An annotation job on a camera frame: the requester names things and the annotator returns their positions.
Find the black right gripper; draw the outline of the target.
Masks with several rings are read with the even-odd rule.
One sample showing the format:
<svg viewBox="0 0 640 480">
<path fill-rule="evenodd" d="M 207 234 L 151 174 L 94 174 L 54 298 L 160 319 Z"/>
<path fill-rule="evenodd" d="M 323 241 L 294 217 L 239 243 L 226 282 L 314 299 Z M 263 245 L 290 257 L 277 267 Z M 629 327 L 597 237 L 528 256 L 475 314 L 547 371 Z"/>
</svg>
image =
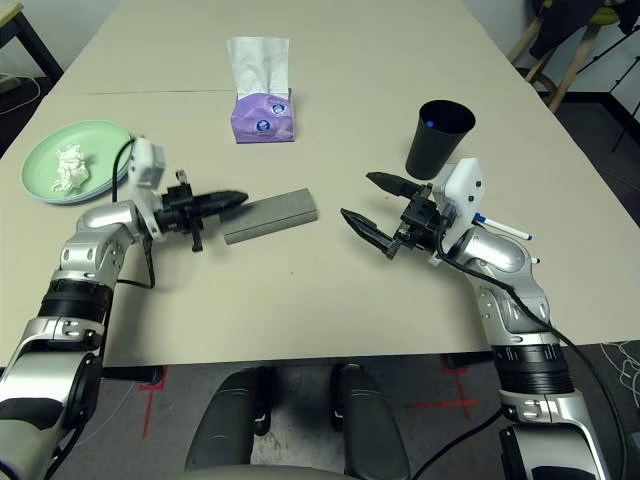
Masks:
<svg viewBox="0 0 640 480">
<path fill-rule="evenodd" d="M 442 216 L 437 204 L 431 199 L 432 185 L 416 184 L 384 172 L 369 172 L 366 178 L 387 193 L 411 198 L 401 215 L 401 223 L 394 238 L 379 230 L 373 221 L 363 215 L 341 208 L 340 213 L 352 230 L 390 260 L 395 257 L 401 244 L 411 249 L 435 252 Z"/>
</svg>

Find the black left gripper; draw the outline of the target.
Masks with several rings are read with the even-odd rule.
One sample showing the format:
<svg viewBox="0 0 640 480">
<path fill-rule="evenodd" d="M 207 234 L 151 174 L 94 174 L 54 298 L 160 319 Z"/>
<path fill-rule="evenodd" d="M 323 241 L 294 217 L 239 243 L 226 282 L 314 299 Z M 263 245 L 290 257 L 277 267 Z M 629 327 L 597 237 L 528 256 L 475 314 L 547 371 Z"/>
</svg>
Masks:
<svg viewBox="0 0 640 480">
<path fill-rule="evenodd" d="M 162 233 L 174 232 L 192 237 L 192 251 L 203 250 L 202 218 L 220 215 L 243 204 L 248 195 L 244 192 L 225 190 L 194 195 L 184 170 L 176 171 L 178 184 L 169 187 L 161 196 L 161 209 L 155 219 Z"/>
</svg>

